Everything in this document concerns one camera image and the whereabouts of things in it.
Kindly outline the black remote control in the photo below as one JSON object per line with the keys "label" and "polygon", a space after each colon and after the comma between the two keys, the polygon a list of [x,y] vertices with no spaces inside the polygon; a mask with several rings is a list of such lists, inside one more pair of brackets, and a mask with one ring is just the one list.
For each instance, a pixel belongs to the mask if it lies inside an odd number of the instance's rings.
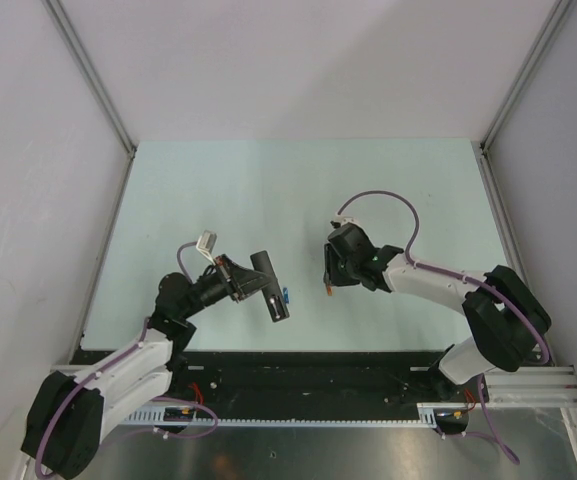
{"label": "black remote control", "polygon": [[[264,288],[261,292],[264,297],[265,304],[268,308],[271,320],[279,322],[290,317],[287,304],[284,302],[282,288],[279,285],[277,276],[275,274],[272,261],[266,250],[254,253],[250,256],[253,269],[262,271],[268,275],[270,285]],[[270,303],[270,299],[276,300],[276,305]]]}

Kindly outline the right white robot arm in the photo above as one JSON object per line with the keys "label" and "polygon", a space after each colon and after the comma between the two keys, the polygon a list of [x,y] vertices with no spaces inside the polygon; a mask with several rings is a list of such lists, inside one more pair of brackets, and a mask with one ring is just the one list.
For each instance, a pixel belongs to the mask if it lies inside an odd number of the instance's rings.
{"label": "right white robot arm", "polygon": [[422,387],[452,401],[473,378],[495,368],[515,372],[535,348],[543,353],[552,320],[517,273],[498,265],[489,272],[452,272],[412,259],[399,247],[376,247],[356,223],[337,220],[324,244],[324,283],[361,285],[444,306],[464,316],[471,335],[447,348],[427,371]]}

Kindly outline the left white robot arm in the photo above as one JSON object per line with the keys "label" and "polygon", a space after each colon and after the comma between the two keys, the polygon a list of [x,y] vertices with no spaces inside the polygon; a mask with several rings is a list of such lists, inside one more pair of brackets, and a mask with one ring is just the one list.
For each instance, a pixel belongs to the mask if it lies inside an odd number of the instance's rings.
{"label": "left white robot arm", "polygon": [[216,257],[196,280],[181,272],[164,276],[152,314],[127,346],[76,374],[50,373],[26,417],[21,450],[33,458],[39,479],[73,479],[95,457],[109,433],[142,405],[175,400],[189,387],[177,368],[196,332],[190,317],[215,303],[241,302],[277,285],[270,257],[260,251],[242,267]]}

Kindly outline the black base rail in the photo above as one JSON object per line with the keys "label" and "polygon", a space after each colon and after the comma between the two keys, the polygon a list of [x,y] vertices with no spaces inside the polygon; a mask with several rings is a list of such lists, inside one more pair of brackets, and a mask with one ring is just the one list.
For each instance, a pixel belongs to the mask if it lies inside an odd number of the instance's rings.
{"label": "black base rail", "polygon": [[447,401],[422,387],[440,358],[420,352],[184,352],[164,396],[201,401],[217,417],[306,420],[413,419],[418,404],[467,409],[485,393],[475,379]]}

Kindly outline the left aluminium frame post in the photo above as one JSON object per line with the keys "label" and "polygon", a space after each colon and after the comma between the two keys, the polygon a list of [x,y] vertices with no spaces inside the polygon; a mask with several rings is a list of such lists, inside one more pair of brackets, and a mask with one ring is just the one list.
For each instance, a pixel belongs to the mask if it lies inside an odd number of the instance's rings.
{"label": "left aluminium frame post", "polygon": [[133,158],[136,152],[136,144],[129,134],[63,2],[59,0],[42,0],[41,3],[119,144],[128,157]]}

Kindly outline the aluminium frame post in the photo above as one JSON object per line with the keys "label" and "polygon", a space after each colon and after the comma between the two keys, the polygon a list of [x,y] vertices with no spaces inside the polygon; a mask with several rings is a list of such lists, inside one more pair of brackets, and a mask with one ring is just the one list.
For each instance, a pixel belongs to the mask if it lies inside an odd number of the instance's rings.
{"label": "aluminium frame post", "polygon": [[59,0],[42,0],[41,3],[119,144],[128,157],[133,158],[136,152],[136,144],[129,134],[63,2]]}
{"label": "aluminium frame post", "polygon": [[479,149],[484,155],[490,151],[502,128],[512,116],[513,110],[518,105],[549,50],[554,45],[576,4],[577,1],[574,0],[557,0],[554,2],[490,125],[479,142]]}

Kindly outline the right aluminium frame post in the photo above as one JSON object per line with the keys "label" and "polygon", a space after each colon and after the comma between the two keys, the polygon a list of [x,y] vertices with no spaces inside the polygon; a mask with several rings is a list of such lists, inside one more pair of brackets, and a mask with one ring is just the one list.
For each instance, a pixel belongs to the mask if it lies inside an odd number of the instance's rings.
{"label": "right aluminium frame post", "polygon": [[490,151],[502,128],[512,116],[513,110],[518,105],[549,50],[554,45],[576,4],[577,1],[574,0],[557,0],[554,2],[490,125],[479,142],[479,149],[484,155]]}

